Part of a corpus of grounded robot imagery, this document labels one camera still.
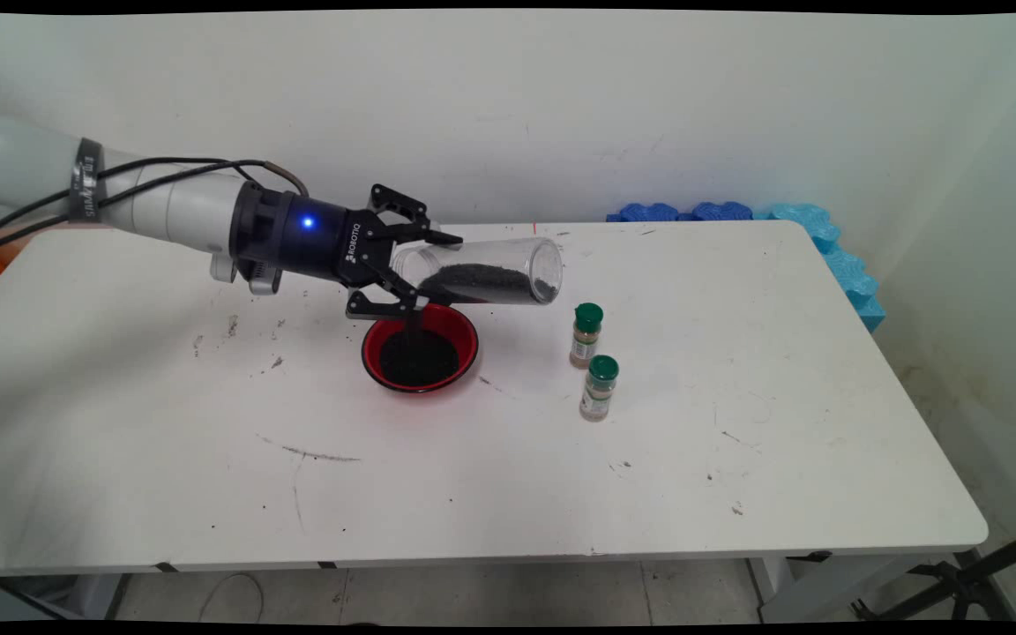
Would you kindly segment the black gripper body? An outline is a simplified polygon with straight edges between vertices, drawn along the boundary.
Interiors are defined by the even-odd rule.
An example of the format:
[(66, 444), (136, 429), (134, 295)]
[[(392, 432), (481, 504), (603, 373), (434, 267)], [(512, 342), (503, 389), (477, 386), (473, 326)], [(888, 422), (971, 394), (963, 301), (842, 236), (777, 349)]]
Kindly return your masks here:
[(383, 223), (370, 210), (350, 210), (295, 197), (283, 223), (283, 269), (338, 282), (371, 285), (389, 265), (394, 242), (379, 238)]

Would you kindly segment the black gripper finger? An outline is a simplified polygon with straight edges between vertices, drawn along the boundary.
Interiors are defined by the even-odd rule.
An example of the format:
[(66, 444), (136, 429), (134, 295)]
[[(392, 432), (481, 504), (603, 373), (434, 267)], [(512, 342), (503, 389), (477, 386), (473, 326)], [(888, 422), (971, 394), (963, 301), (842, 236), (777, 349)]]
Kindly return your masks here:
[[(372, 301), (362, 289), (379, 285), (391, 294), (394, 301)], [(350, 320), (407, 320), (428, 305), (428, 297), (407, 282), (388, 264), (347, 264), (346, 287), (350, 298), (346, 317)]]
[(383, 184), (372, 185), (370, 211), (376, 223), (370, 230), (374, 240), (392, 241), (395, 244), (425, 242), (432, 245), (454, 246), (464, 238), (440, 229), (429, 218), (428, 207), (421, 201)]

